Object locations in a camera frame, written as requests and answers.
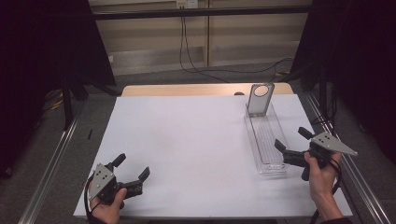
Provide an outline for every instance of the human hand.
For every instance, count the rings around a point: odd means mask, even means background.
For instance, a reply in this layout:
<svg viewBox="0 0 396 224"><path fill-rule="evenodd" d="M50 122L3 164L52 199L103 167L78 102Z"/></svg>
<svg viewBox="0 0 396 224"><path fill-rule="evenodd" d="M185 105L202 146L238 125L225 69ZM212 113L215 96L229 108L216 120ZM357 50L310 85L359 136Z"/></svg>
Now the human hand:
<svg viewBox="0 0 396 224"><path fill-rule="evenodd" d="M333 153L332 159L340 162L341 153ZM327 165L323 169L318 166L315 157L311 157L309 152L305 152L304 158L310 167L309 188L311 199L314 201L323 220L330 220L343 217L340 209L332 196L332 186L336 177L335 170Z"/></svg>
<svg viewBox="0 0 396 224"><path fill-rule="evenodd" d="M120 221L120 206L125 199L127 189L120 189L111 205L102 204L98 197L90 202L92 215L108 224L117 224Z"/></svg>

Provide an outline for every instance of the table surface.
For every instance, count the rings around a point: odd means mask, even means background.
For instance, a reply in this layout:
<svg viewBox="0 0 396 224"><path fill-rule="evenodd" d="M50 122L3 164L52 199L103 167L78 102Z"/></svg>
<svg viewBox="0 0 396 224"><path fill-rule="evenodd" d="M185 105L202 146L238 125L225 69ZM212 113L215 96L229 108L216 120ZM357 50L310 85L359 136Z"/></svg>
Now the table surface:
<svg viewBox="0 0 396 224"><path fill-rule="evenodd" d="M150 167L143 195L125 200L122 217L313 215L315 205L308 183L301 179L302 168L291 166L285 174L275 176L257 172L243 121L251 85L125 88L122 96L135 97L118 98L93 163L107 163L125 152L127 159L115 170L121 182L134 180L146 166ZM245 96L230 96L237 91ZM289 84L276 84L272 104L287 141L293 143L293 149L302 151L308 141L297 133L298 127L312 128L298 97L291 93ZM339 189L334 197L344 215L351 216L343 192ZM85 216L82 195L75 216Z"/></svg>

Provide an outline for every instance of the transparent plastic holder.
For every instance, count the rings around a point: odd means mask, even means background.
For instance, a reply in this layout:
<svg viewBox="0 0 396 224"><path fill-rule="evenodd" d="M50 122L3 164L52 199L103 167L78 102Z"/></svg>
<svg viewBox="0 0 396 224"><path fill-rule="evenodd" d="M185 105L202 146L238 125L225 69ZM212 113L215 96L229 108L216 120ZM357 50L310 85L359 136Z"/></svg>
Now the transparent plastic holder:
<svg viewBox="0 0 396 224"><path fill-rule="evenodd" d="M285 173L289 164L283 162L282 153L275 148L275 140L289 148L273 105L268 105L265 116L245 116L247 134L257 171L261 175Z"/></svg>

